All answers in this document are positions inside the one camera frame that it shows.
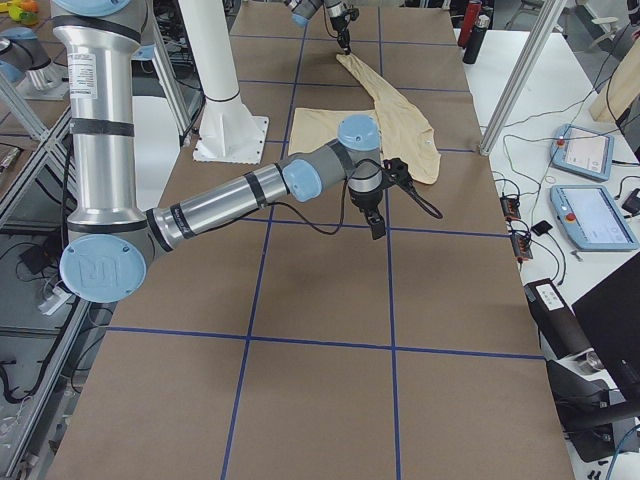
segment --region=crumpled fabric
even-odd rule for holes
[[[374,111],[347,112],[297,108],[289,153],[311,152],[335,138],[345,117],[364,113],[380,128],[384,158],[401,158],[415,181],[432,184],[438,179],[440,154],[433,127],[422,112],[357,56],[337,55],[338,61],[363,86],[374,102]]]

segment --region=grid of blue tape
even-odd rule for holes
[[[382,18],[380,15],[380,9],[378,8],[378,40],[371,41],[363,41],[363,43],[377,43],[380,54],[380,74],[384,76],[383,70],[383,44],[410,44],[410,45],[434,45],[434,46],[443,46],[443,47],[453,47],[454,44],[433,44],[433,43],[420,43],[420,42],[390,42],[382,40]],[[288,37],[265,37],[265,36],[251,36],[251,35],[242,35],[243,37],[248,38],[288,38]],[[296,75],[294,82],[270,82],[270,81],[250,81],[245,80],[245,82],[253,82],[253,83],[275,83],[275,84],[286,84],[292,85],[292,95],[291,95],[291,103],[289,105],[289,114],[287,117],[287,125],[285,127],[285,132],[289,132],[290,123],[293,118],[293,110],[295,106],[295,98],[296,98],[296,90],[298,86],[302,85],[318,85],[318,86],[326,86],[320,84],[313,83],[302,83],[299,82],[298,79],[300,77],[300,70],[302,67],[302,56],[304,53],[304,45],[306,40],[327,40],[320,38],[307,38],[307,31],[305,29],[304,35],[302,39],[295,38],[295,40],[301,40],[300,52],[298,56],[298,63],[296,67]],[[58,60],[58,57],[64,55],[64,50],[54,59]],[[336,86],[344,86],[344,87],[357,87],[354,85],[331,85],[333,87]],[[404,90],[419,90],[419,91],[444,91],[444,92],[461,92],[466,93],[467,90],[447,90],[447,89],[431,89],[431,88],[404,88]],[[0,120],[0,125],[2,122],[6,120],[9,114],[5,115],[2,120]],[[21,134],[4,134],[8,136],[27,136]],[[281,157],[285,156],[288,141],[286,140],[269,140],[267,143],[273,144],[281,144]],[[442,151],[448,152],[471,152],[471,150],[465,149],[440,149]],[[513,353],[500,353],[500,352],[480,352],[480,351],[464,351],[464,350],[450,350],[450,349],[434,349],[434,348],[422,348],[422,347],[411,347],[411,346],[401,346],[396,344],[396,330],[395,330],[395,309],[394,309],[394,285],[393,285],[393,254],[392,254],[392,235],[394,232],[398,231],[407,231],[407,232],[419,232],[419,233],[430,233],[430,234],[446,234],[446,235],[468,235],[468,236],[484,236],[484,237],[497,237],[497,238],[508,238],[506,234],[493,234],[493,233],[483,233],[483,232],[464,232],[464,231],[445,231],[445,230],[432,230],[432,229],[418,229],[418,228],[404,228],[404,227],[392,227],[391,226],[391,208],[389,196],[385,192],[385,210],[387,217],[387,271],[388,271],[388,295],[389,295],[389,328],[390,328],[390,345],[375,345],[375,344],[367,344],[367,343],[349,343],[349,342],[332,342],[332,341],[320,341],[320,340],[306,340],[306,339],[292,339],[292,338],[277,338],[277,337],[265,337],[265,336],[254,336],[253,335],[253,325],[256,316],[256,310],[258,306],[258,302],[260,299],[260,290],[262,285],[262,278],[264,273],[264,266],[266,261],[266,256],[269,248],[269,241],[271,235],[271,229],[274,224],[301,224],[299,221],[288,221],[288,220],[274,220],[273,218],[273,208],[271,207],[271,211],[268,219],[244,219],[243,221],[252,221],[252,222],[263,222],[267,224],[267,229],[264,238],[262,257],[260,259],[260,267],[258,269],[258,276],[256,280],[256,288],[254,292],[253,304],[251,308],[251,316],[249,320],[249,326],[247,328],[246,335],[233,335],[233,334],[224,334],[224,333],[215,333],[215,332],[195,332],[195,331],[181,331],[181,330],[163,330],[163,329],[149,329],[149,328],[136,328],[136,327],[109,327],[110,331],[113,332],[128,332],[128,333],[147,333],[147,334],[156,334],[156,335],[178,335],[178,336],[192,336],[192,337],[208,337],[208,338],[218,338],[218,339],[227,339],[227,340],[237,340],[244,342],[244,351],[242,356],[242,362],[240,366],[240,373],[238,376],[238,383],[236,386],[236,394],[233,404],[233,411],[231,414],[231,421],[229,424],[229,431],[227,434],[227,444],[225,448],[225,456],[222,465],[222,471],[220,473],[220,479],[226,480],[227,471],[229,467],[229,461],[231,459],[231,451],[233,446],[233,437],[235,433],[235,426],[239,414],[240,409],[240,400],[242,396],[242,389],[244,385],[244,377],[246,373],[246,368],[249,360],[250,347],[252,342],[266,342],[266,343],[282,343],[282,344],[298,344],[298,345],[316,345],[316,346],[326,346],[326,347],[341,347],[341,348],[356,348],[356,349],[369,349],[369,350],[380,350],[380,351],[388,351],[391,355],[391,372],[392,372],[392,389],[393,389],[393,419],[394,419],[394,445],[395,445],[395,455],[396,455],[396,480],[402,480],[402,456],[401,456],[401,444],[400,444],[400,407],[399,407],[399,399],[398,399],[398,373],[397,373],[397,352],[415,352],[422,354],[438,354],[438,355],[457,355],[457,356],[475,356],[475,357],[492,357],[492,358],[504,358],[504,359],[524,359],[524,360],[544,360],[542,356],[539,355],[524,355],[524,354],[513,354]],[[344,225],[346,228],[368,228],[365,225]]]

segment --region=aluminum arm tube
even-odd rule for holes
[[[147,211],[156,240],[170,252],[183,240],[237,219],[289,193],[273,164],[165,209]]]

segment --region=table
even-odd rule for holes
[[[476,64],[465,65],[465,73],[474,96],[474,105],[481,125],[488,124],[511,69],[515,65],[516,59],[527,39],[527,35],[527,32],[489,31]],[[589,106],[596,96],[597,94],[592,92],[591,82],[562,35],[558,33],[551,34],[531,76],[526,82],[522,94],[514,106],[507,124],[526,119],[530,115],[563,110],[564,107],[583,99],[585,99],[584,106],[580,108],[580,105],[576,105],[567,109],[566,112],[544,115],[530,119],[525,123],[505,128],[500,141],[498,141],[490,155],[492,168],[518,183],[523,192],[532,191],[532,189],[535,191],[536,186],[533,182],[518,176],[511,170],[508,157],[503,149],[502,139],[509,134],[529,139],[553,137],[555,130],[564,123],[575,123],[596,131],[608,132],[614,130],[616,126],[611,123],[599,123],[591,119]],[[624,137],[619,132],[614,133],[614,137],[613,158],[623,162],[636,162],[635,156]],[[567,268],[565,281],[562,285],[557,285],[557,288],[567,303],[571,305],[637,252],[580,252],[579,258],[571,254],[575,250],[575,246],[568,240],[562,226],[556,219],[555,211],[552,210],[549,200],[549,189],[553,183],[586,185],[593,184],[593,182],[554,168],[549,169],[547,172],[550,143],[550,140],[529,143],[518,139],[507,139],[508,152],[516,169],[534,179],[542,180],[542,192],[537,205],[535,205],[533,196],[526,196],[521,199],[520,209],[529,225],[541,220],[547,220],[554,226],[550,233],[558,241],[559,246],[565,253]],[[629,167],[613,166],[611,179],[604,182],[604,185],[612,195],[615,195],[618,191],[620,180],[626,175],[638,174],[635,170]],[[626,198],[628,193],[636,186],[633,184],[633,180],[625,182],[622,199]],[[506,187],[506,191],[508,193],[514,192],[509,186]],[[640,224],[638,221],[632,220],[630,225],[634,233],[639,235]],[[556,255],[559,255],[558,247],[546,236],[536,238],[536,240],[547,246]],[[521,278],[523,284],[551,277],[554,274],[555,265],[550,255],[536,245],[533,245],[532,249],[534,260],[525,262],[522,268]],[[581,374],[571,358],[563,359],[560,363],[575,373]],[[613,386],[613,382],[606,372],[590,375],[588,379],[603,379]],[[606,466],[598,466],[596,462],[582,462],[570,443],[568,448],[576,478],[583,478],[594,469],[606,469]],[[637,477],[639,469],[640,455],[622,456],[616,464],[614,478],[620,480],[634,479]]]
[[[232,32],[242,98],[271,119],[264,163],[296,106],[372,106],[322,16],[288,22],[249,2]],[[448,15],[363,8],[351,30],[436,129],[421,192],[445,221],[392,191],[382,241],[352,208],[332,238],[268,209],[180,247],[118,306],[49,478],[570,477]],[[162,205],[248,169],[191,157]],[[335,222],[338,194],[303,213]]]

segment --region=white desk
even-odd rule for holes
[[[474,65],[465,65],[465,72],[474,97],[480,125],[486,126],[489,123],[511,70],[524,46],[527,35],[527,32],[489,31],[477,62]],[[589,79],[566,41],[560,34],[554,33],[540,55],[507,124],[523,120],[533,114],[562,110],[587,97],[591,89],[592,86]],[[563,113],[545,115],[531,119],[523,124],[505,128],[490,155],[493,170],[499,171],[507,178],[515,181],[522,192],[535,191],[537,186],[533,182],[515,174],[510,169],[507,156],[503,151],[502,139],[508,134],[528,139],[552,137],[561,124],[569,122],[596,131],[608,132],[613,130],[615,125],[598,123],[591,119],[588,109],[595,98],[596,93],[591,93],[582,109],[578,105]],[[508,151],[513,159],[515,168],[542,183],[542,191],[535,209],[533,208],[535,196],[526,195],[521,198],[520,210],[523,218],[530,226],[541,220],[547,220],[554,226],[550,233],[565,252],[567,261],[566,278],[558,289],[567,303],[572,304],[636,252],[580,252],[579,255],[583,260],[582,262],[570,253],[575,250],[575,246],[570,243],[562,226],[556,219],[549,200],[549,188],[553,183],[593,184],[594,182],[554,168],[550,168],[547,171],[550,145],[550,140],[530,143],[513,138],[507,139]],[[615,134],[613,158],[623,162],[635,161],[633,152],[624,137],[619,133]],[[626,175],[640,175],[640,168],[612,167],[611,179],[604,183],[612,195],[617,193],[620,180]],[[498,191],[502,190],[501,183],[498,182]],[[638,186],[640,184],[637,180],[627,180],[622,192],[622,198],[626,198],[626,195]],[[507,193],[514,193],[514,191],[513,187],[509,185],[505,187],[505,192]],[[640,235],[640,221],[634,219],[630,225],[634,233]],[[557,247],[546,235],[536,238],[536,240],[547,246],[556,255],[559,254]],[[533,245],[532,251],[534,259],[525,262],[522,268],[523,284],[545,277],[552,277],[555,272],[555,262],[548,253],[536,245]],[[606,375],[600,374],[597,377],[606,378]],[[592,376],[589,379],[593,380],[597,377]],[[596,462],[585,464],[579,459],[571,445],[568,448],[576,478],[586,478],[591,470],[603,470],[601,479],[604,479],[607,466],[599,467]],[[637,480],[638,472],[640,472],[640,455],[622,455],[616,463],[613,478],[614,480]]]

